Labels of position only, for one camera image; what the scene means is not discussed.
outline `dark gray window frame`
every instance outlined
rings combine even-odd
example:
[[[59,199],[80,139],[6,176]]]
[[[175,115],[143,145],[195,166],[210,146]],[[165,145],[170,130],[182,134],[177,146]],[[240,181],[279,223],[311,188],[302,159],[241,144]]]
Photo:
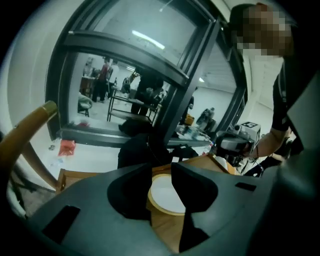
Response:
[[[117,51],[117,46],[125,46],[127,49],[127,56],[124,58],[126,62],[131,60],[132,64],[143,67],[144,62],[148,60],[152,64],[151,69],[153,68],[154,70],[157,70],[159,65],[164,65],[166,70],[160,74],[173,85],[171,86],[166,102],[163,103],[166,111],[160,113],[155,125],[158,129],[159,136],[164,139],[165,143],[168,143],[168,146],[185,142],[189,145],[192,144],[191,146],[202,146],[207,144],[207,142],[204,143],[203,141],[170,140],[174,131],[174,126],[178,124],[180,117],[178,114],[168,114],[170,113],[168,110],[171,110],[173,106],[177,104],[174,102],[178,98],[182,100],[178,101],[181,104],[176,106],[178,107],[179,112],[181,112],[180,110],[185,109],[186,106],[184,106],[184,102],[189,102],[189,99],[192,96],[191,92],[194,91],[193,87],[196,86],[196,82],[199,80],[202,67],[205,65],[206,60],[208,60],[208,56],[215,41],[217,40],[220,47],[221,45],[223,46],[223,43],[219,41],[219,22],[216,22],[216,19],[212,15],[212,13],[219,14],[219,11],[217,11],[218,9],[211,2],[208,3],[205,0],[188,0],[188,3],[194,9],[188,10],[186,9],[186,6],[184,6],[184,9],[191,13],[189,13],[189,15],[194,15],[193,11],[197,10],[203,17],[199,19],[198,24],[203,24],[203,26],[197,27],[194,31],[178,65],[174,66],[166,59],[161,59],[158,56],[152,55],[150,52],[128,45],[112,35],[93,31],[93,28],[106,13],[106,10],[117,1],[118,0],[84,1],[72,15],[58,39],[51,57],[46,80],[45,99],[46,101],[55,101],[58,104],[60,112],[58,117],[52,119],[48,123],[51,138],[55,139],[58,135],[63,139],[76,140],[77,143],[109,147],[120,147],[124,142],[130,139],[121,132],[112,134],[112,132],[108,131],[108,134],[106,134],[105,130],[94,128],[85,130],[81,127],[71,126],[68,124],[68,112],[66,111],[68,109],[71,74],[78,53],[100,55],[103,53],[121,60],[122,55],[121,52]],[[204,2],[208,4],[207,8],[204,8]],[[180,11],[180,2],[176,1],[175,3],[177,4],[174,7]],[[103,45],[101,42],[98,43],[99,40],[108,42],[109,46],[113,45],[113,50],[110,51],[110,48],[99,47],[98,45]],[[237,63],[237,65],[240,65],[240,69],[243,70],[242,63]],[[234,68],[235,67],[231,66],[234,75],[239,77],[237,70],[234,70]],[[237,87],[231,104],[221,121],[222,124],[220,123],[221,125],[219,125],[221,126],[221,129],[228,128],[228,122],[232,121],[232,117],[234,117],[239,108],[239,99],[245,100],[245,91],[247,88],[246,78],[244,76],[243,80],[243,77],[240,77],[239,79],[236,79],[236,81],[237,85],[239,84],[240,86]]]

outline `glass pane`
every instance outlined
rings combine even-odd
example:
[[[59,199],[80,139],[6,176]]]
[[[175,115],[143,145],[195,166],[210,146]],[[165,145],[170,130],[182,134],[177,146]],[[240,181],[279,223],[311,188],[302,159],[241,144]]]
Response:
[[[195,29],[196,26],[170,3],[119,0],[94,30],[117,36],[176,65]]]
[[[229,107],[236,87],[230,65],[216,43],[176,128],[178,137],[182,140],[210,140]]]
[[[79,53],[69,91],[69,123],[105,130],[112,135],[134,136],[121,130],[126,120],[151,127],[162,110],[170,84],[147,69],[122,61]]]

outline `red shirt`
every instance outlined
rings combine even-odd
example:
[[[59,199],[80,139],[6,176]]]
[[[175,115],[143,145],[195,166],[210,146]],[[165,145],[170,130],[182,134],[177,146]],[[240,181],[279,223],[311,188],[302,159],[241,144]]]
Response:
[[[109,69],[109,66],[108,66],[107,64],[104,64],[104,65],[102,66],[102,69],[101,69],[100,74],[99,74],[99,77],[98,77],[98,79],[99,79],[100,81],[106,81],[108,69]]]

